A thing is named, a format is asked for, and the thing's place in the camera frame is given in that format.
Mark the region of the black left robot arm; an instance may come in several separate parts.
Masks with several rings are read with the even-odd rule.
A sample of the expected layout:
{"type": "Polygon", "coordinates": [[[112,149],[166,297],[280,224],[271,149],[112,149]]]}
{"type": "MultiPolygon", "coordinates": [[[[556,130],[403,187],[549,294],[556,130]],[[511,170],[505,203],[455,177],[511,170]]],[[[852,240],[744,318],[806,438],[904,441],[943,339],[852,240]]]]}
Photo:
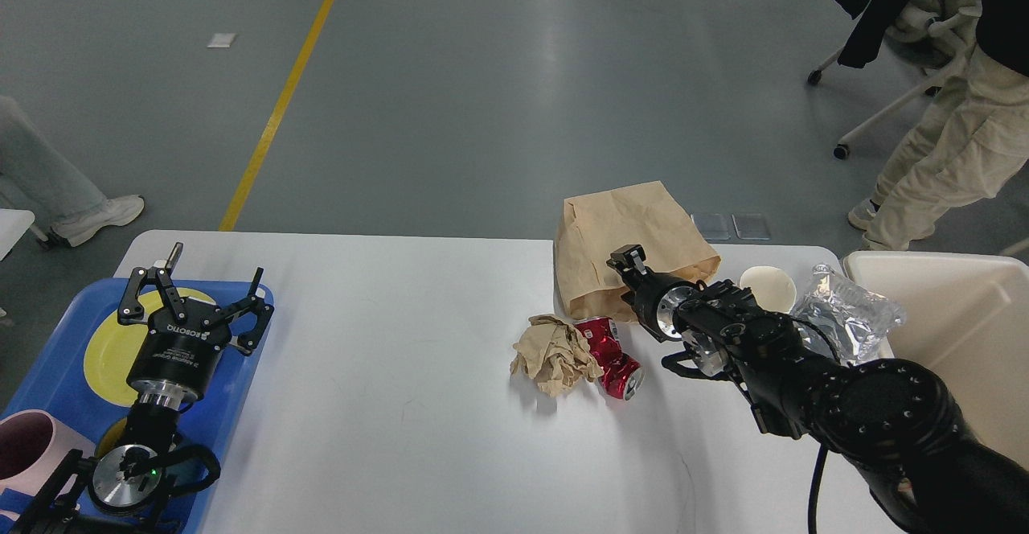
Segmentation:
{"type": "Polygon", "coordinates": [[[77,294],[2,414],[4,533],[196,533],[271,325],[257,268],[172,274],[183,249],[77,294]]]}

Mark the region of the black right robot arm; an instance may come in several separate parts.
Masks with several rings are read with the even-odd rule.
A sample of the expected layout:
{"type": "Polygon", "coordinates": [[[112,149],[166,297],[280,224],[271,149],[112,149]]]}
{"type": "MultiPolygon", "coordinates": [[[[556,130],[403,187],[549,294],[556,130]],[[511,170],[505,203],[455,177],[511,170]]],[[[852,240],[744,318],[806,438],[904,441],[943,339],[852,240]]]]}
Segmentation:
{"type": "Polygon", "coordinates": [[[937,373],[910,359],[857,366],[802,342],[804,321],[765,310],[749,288],[657,273],[638,244],[608,259],[622,300],[657,341],[681,341],[662,366],[683,379],[731,381],[758,430],[820,444],[809,494],[816,532],[820,479],[841,454],[908,533],[1025,533],[1027,472],[981,444],[937,373]]]}

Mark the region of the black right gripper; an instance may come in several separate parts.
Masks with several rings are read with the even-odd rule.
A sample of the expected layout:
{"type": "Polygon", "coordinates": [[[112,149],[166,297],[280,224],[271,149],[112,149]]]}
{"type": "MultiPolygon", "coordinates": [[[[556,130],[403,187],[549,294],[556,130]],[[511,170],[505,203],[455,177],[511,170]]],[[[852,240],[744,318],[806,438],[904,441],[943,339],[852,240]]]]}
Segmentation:
{"type": "Polygon", "coordinates": [[[658,343],[683,341],[683,332],[674,325],[674,314],[683,302],[699,295],[695,282],[671,273],[646,272],[646,251],[642,245],[615,249],[610,253],[607,266],[614,270],[629,288],[622,297],[648,334],[658,343]]]}

